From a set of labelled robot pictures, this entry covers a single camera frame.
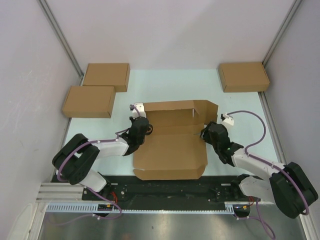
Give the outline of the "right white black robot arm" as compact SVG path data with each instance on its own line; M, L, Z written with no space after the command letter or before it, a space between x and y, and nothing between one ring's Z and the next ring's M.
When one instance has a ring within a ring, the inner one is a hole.
M317 191L300 165L295 162L272 162L249 153L242 145L230 141L223 124L211 121L200 132L200 138L213 147L223 164L251 173L237 177L237 184L230 188L235 200L256 197L274 203L292 219L298 215L308 215L310 205L318 200Z

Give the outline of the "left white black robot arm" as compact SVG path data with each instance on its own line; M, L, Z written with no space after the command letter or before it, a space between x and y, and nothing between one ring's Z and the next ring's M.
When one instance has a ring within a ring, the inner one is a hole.
M74 135L53 157L52 165L57 170L60 182L70 185L80 184L93 191L100 200L110 196L110 182L92 169L97 159L128 156L145 142L145 137L153 132L153 126L146 117L130 118L131 126L116 133L114 139L89 140L82 133Z

